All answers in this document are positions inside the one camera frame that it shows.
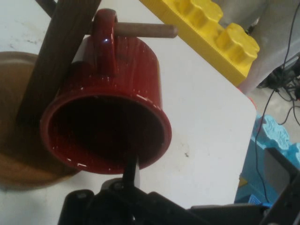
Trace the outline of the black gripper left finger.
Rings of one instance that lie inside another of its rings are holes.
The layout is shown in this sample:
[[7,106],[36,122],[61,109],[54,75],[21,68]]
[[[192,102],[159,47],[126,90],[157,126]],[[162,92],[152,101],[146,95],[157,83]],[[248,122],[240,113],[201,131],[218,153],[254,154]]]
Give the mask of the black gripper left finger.
[[138,188],[139,162],[130,157],[121,179],[98,194],[79,190],[65,198],[60,225],[190,225],[190,213],[156,192]]

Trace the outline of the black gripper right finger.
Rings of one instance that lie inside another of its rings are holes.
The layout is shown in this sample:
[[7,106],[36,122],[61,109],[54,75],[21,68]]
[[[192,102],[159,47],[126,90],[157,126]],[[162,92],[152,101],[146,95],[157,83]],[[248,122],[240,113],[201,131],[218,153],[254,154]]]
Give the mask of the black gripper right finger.
[[300,170],[275,148],[265,149],[265,176],[279,194],[262,225],[297,225],[300,214]]

